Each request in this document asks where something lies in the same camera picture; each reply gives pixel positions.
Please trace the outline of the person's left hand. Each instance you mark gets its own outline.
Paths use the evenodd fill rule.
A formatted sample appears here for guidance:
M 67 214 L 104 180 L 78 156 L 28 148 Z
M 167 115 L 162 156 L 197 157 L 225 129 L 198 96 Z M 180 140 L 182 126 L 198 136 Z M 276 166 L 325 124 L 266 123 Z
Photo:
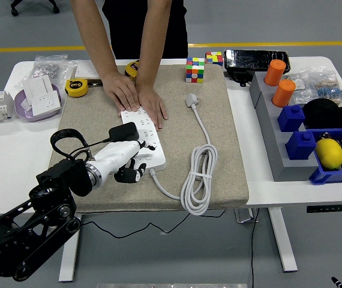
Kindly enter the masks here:
M 163 128 L 163 121 L 168 120 L 166 106 L 163 99 L 155 92 L 151 85 L 135 84 L 140 105 L 146 110 L 154 123 L 155 129 Z

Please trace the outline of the person's right hand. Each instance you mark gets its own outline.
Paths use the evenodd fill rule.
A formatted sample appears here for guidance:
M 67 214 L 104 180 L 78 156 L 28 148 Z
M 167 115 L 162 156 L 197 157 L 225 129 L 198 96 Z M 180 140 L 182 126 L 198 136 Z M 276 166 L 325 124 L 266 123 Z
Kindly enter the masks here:
M 113 101 L 119 112 L 136 112 L 140 107 L 133 81 L 117 70 L 108 71 L 101 77 L 106 95 Z

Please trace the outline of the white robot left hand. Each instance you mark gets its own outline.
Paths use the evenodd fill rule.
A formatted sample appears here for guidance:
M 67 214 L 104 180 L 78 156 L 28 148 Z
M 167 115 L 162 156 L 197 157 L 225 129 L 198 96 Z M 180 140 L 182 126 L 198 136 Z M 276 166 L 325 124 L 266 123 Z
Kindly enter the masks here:
M 134 158 L 142 148 L 150 151 L 156 149 L 155 146 L 148 145 L 145 141 L 138 140 L 112 142 L 99 151 L 92 160 L 86 162 L 86 168 L 94 176 L 91 182 L 95 188 L 101 187 L 107 177 L 116 174 L 120 168 L 124 167 Z

